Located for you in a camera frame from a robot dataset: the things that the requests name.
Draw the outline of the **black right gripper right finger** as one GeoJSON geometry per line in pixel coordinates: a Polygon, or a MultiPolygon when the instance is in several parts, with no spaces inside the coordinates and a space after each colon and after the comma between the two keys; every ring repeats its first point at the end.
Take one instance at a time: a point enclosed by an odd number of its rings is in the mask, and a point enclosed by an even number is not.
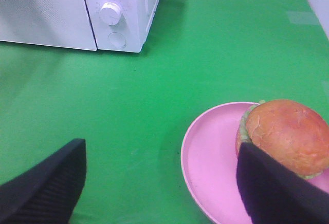
{"type": "Polygon", "coordinates": [[[240,147],[236,181],[252,223],[328,223],[328,193],[251,143],[240,147]]]}

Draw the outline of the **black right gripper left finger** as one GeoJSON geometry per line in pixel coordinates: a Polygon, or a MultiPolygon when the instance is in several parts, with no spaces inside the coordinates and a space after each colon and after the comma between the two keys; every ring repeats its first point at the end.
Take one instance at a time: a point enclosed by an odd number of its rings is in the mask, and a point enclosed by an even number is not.
{"type": "Polygon", "coordinates": [[[86,141],[73,139],[1,185],[1,223],[69,223],[86,173],[86,141]]]}

